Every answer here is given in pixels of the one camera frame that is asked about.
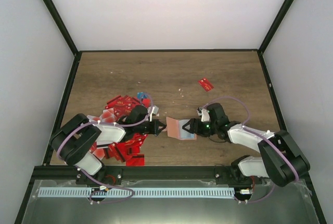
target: red plastic piece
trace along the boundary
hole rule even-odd
[[[150,100],[145,98],[142,100],[145,107],[150,106]],[[136,97],[128,95],[122,97],[120,95],[107,102],[103,114],[100,117],[93,117],[93,120],[101,120],[102,122],[112,123],[122,116],[127,116],[131,110],[140,105],[140,101]],[[98,153],[98,158],[110,159],[114,157],[118,161],[126,162],[126,166],[144,166],[145,156],[140,154],[141,145],[144,143],[147,135],[134,134],[133,138],[121,143],[112,143],[105,149],[96,149],[96,144],[91,149],[94,154]]]
[[[205,77],[198,81],[205,91],[210,91],[214,86]]]

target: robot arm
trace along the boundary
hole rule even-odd
[[[113,125],[88,125],[79,130],[77,136],[72,136],[67,141],[66,145],[64,145],[60,151],[60,157],[67,165],[84,169],[88,174],[96,176],[96,179],[101,180],[104,175],[98,172],[102,171],[101,169],[104,164],[89,152],[90,148],[95,142],[97,146],[100,147],[114,142],[126,142],[130,140],[135,133],[159,135],[166,128],[166,125],[159,120],[145,121],[131,127],[122,127],[142,121],[147,114],[147,108],[144,106],[136,106],[130,112],[129,116],[119,119]],[[88,122],[89,119],[84,114],[77,114],[62,128],[52,134],[50,145],[55,151],[58,151],[65,138],[79,126],[87,124]]]
[[[235,176],[269,177],[280,187],[295,180],[294,172],[281,154],[263,138],[268,139],[287,158],[298,176],[310,169],[304,154],[285,130],[273,133],[249,128],[236,121],[230,122],[219,103],[213,103],[207,109],[198,108],[197,111],[201,119],[192,118],[183,126],[184,130],[203,137],[216,134],[220,139],[260,152],[261,157],[243,156],[232,162]]]

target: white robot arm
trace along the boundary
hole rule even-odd
[[[229,121],[219,103],[198,108],[201,118],[192,118],[183,129],[199,136],[217,135],[220,139],[251,148],[261,157],[244,156],[236,163],[237,175],[270,178],[276,185],[298,180],[299,176],[310,169],[310,164],[300,151],[291,135],[285,130],[277,133],[249,128],[240,122]]]

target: wooden table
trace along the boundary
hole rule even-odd
[[[206,92],[198,80],[206,77],[214,86]],[[220,97],[242,100],[251,112],[249,127],[279,130],[273,104],[256,52],[85,52],[75,77],[63,124],[77,113],[100,116],[106,102],[116,95],[151,94],[165,117],[197,117],[196,108]],[[244,108],[221,100],[230,120],[243,121]],[[240,156],[259,154],[230,143],[208,138],[180,141],[166,133],[149,136],[142,146],[146,165],[230,164]],[[105,164],[122,164],[115,159]],[[63,164],[55,154],[51,164]]]

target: card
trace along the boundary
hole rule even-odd
[[[198,81],[205,91],[210,91],[214,86],[205,77]]]

